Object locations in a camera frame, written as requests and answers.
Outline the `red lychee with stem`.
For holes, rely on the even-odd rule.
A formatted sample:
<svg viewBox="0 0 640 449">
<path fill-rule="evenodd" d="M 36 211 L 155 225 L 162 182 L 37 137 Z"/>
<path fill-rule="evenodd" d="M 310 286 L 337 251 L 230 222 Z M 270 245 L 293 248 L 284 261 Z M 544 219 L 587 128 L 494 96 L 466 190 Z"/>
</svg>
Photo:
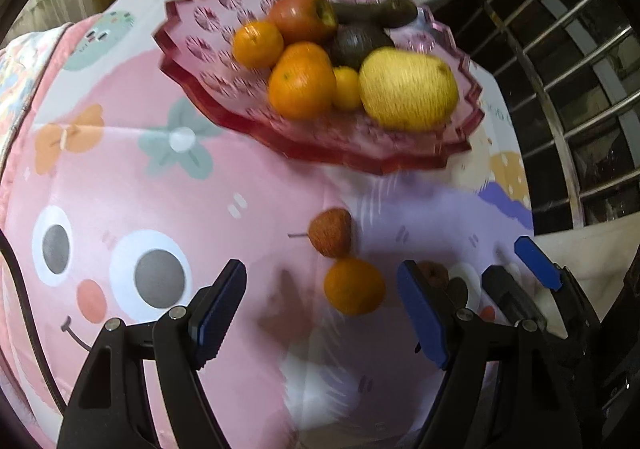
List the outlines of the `red lychee with stem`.
<svg viewBox="0 0 640 449">
<path fill-rule="evenodd" d="M 352 215 L 347 209 L 332 207 L 314 217 L 303 233 L 289 233 L 290 239 L 306 238 L 327 258 L 343 258 L 352 251 Z"/>
</svg>

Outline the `yellow pear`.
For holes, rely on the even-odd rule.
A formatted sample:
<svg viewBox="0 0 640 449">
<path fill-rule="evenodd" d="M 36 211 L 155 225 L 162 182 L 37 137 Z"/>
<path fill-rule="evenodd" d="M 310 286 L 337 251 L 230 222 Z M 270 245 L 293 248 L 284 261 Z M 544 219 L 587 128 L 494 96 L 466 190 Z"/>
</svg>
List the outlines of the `yellow pear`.
<svg viewBox="0 0 640 449">
<path fill-rule="evenodd" d="M 442 128 L 459 102 L 458 84 L 446 62 L 395 48 L 367 56 L 360 66 L 359 88 L 364 112 L 393 131 Z"/>
</svg>

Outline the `small yellow-orange kumquat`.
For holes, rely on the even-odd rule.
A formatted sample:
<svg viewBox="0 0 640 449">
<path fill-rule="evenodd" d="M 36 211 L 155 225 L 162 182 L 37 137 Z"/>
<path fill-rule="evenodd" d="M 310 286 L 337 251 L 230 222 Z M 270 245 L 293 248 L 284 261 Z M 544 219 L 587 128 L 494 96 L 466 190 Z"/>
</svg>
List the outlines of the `small yellow-orange kumquat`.
<svg viewBox="0 0 640 449">
<path fill-rule="evenodd" d="M 341 111 L 358 111 L 361 106 L 358 72 L 348 66 L 339 66 L 333 73 L 336 85 L 333 105 Z"/>
</svg>

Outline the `large tangerine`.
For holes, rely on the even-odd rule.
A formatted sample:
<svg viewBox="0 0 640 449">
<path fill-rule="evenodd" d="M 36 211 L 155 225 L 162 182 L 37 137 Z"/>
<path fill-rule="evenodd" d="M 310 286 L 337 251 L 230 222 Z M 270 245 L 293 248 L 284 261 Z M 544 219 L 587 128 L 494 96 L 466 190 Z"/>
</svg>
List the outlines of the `large tangerine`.
<svg viewBox="0 0 640 449">
<path fill-rule="evenodd" d="M 317 120 L 329 113 L 335 77 L 328 54 L 313 42 L 285 48 L 268 83 L 272 109 L 288 120 Z"/>
</svg>

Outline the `dark avocado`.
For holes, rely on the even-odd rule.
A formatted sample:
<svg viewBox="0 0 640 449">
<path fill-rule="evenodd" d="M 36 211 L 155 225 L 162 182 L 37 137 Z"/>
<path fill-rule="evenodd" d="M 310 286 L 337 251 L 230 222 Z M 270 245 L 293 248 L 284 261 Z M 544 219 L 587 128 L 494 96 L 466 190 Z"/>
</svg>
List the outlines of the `dark avocado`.
<svg viewBox="0 0 640 449">
<path fill-rule="evenodd" d="M 347 66 L 359 71 L 363 61 L 373 51 L 394 47 L 390 35 L 374 25 L 342 25 L 329 46 L 329 56 L 334 66 Z"/>
</svg>

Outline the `blackened banana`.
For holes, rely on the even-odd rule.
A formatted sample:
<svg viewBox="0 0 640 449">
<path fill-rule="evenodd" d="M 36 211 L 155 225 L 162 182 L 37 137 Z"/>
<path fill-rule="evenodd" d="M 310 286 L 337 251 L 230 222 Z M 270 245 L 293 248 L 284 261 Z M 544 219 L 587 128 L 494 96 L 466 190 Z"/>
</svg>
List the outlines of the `blackened banana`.
<svg viewBox="0 0 640 449">
<path fill-rule="evenodd" d="M 418 7 L 412 0 L 383 0 L 372 4 L 330 2 L 339 24 L 367 23 L 393 30 L 412 23 L 418 17 Z"/>
</svg>

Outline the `red apple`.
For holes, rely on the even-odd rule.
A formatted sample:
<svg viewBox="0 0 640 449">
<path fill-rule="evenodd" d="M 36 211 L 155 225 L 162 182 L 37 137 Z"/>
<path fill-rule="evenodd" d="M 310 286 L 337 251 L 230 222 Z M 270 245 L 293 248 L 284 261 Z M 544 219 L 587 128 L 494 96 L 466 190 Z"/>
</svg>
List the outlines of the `red apple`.
<svg viewBox="0 0 640 449">
<path fill-rule="evenodd" d="M 327 0 L 277 0 L 267 20 L 277 27 L 287 45 L 324 42 L 338 27 L 334 8 Z"/>
</svg>

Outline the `orange tangerine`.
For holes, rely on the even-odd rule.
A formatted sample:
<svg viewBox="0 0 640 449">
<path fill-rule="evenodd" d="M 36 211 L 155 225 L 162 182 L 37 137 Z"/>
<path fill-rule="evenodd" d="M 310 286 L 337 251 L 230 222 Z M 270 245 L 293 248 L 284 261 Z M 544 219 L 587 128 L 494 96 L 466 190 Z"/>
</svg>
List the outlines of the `orange tangerine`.
<svg viewBox="0 0 640 449">
<path fill-rule="evenodd" d="M 235 32 L 231 50 L 233 58 L 245 68 L 271 68 L 284 50 L 284 39 L 271 22 L 252 21 Z"/>
</svg>

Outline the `white floral curtain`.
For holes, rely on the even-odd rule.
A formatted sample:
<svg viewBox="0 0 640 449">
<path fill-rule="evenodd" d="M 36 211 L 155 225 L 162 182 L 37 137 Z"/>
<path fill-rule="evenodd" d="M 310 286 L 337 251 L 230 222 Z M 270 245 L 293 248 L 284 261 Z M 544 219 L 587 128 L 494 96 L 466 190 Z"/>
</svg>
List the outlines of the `white floral curtain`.
<svg viewBox="0 0 640 449">
<path fill-rule="evenodd" d="M 639 246 L 639 214 L 602 224 L 537 235 L 547 256 L 573 273 L 602 320 L 623 287 Z"/>
</svg>

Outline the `cartoon printed tablecloth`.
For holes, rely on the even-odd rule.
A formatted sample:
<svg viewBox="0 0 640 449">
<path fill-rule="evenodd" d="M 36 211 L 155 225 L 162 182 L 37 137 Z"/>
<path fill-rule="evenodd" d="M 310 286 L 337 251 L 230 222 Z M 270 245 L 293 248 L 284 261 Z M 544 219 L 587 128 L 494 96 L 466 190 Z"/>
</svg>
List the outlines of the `cartoon printed tablecloth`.
<svg viewBox="0 0 640 449">
<path fill-rule="evenodd" d="M 1 198 L 47 362 L 70 395 L 103 323 L 153 321 L 243 261 L 247 290 L 218 357 L 201 374 L 235 448 L 408 448 L 442 381 L 416 352 L 396 292 L 401 261 L 436 261 L 492 319 L 480 276 L 527 275 L 514 240 L 533 229 L 518 140 L 495 79 L 478 65 L 485 117 L 469 152 L 436 172 L 384 177 L 292 162 L 224 130 L 160 70 L 154 33 L 168 0 L 118 0 L 91 25 L 44 96 Z M 86 110 L 96 144 L 36 171 L 47 117 Z M 382 305 L 348 317 L 323 281 L 310 222 L 352 215 L 352 251 L 386 283 Z"/>
</svg>

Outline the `metal window grille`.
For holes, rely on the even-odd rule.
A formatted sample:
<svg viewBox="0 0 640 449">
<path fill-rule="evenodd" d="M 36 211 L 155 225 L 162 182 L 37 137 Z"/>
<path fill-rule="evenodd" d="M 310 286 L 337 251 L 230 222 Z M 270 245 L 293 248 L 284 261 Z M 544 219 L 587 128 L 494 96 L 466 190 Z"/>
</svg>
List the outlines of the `metal window grille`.
<svg viewBox="0 0 640 449">
<path fill-rule="evenodd" d="M 441 0 L 495 79 L 540 235 L 639 208 L 639 34 L 616 0 Z"/>
</svg>

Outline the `floral quilt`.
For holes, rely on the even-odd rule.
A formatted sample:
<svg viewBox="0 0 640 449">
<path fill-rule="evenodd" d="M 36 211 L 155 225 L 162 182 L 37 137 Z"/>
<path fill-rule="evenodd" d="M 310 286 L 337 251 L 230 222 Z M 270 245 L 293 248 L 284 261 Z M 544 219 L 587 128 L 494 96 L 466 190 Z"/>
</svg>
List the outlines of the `floral quilt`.
<svg viewBox="0 0 640 449">
<path fill-rule="evenodd" d="M 67 24 L 30 32 L 11 40 L 1 50 L 1 161 L 20 130 L 41 76 Z"/>
</svg>

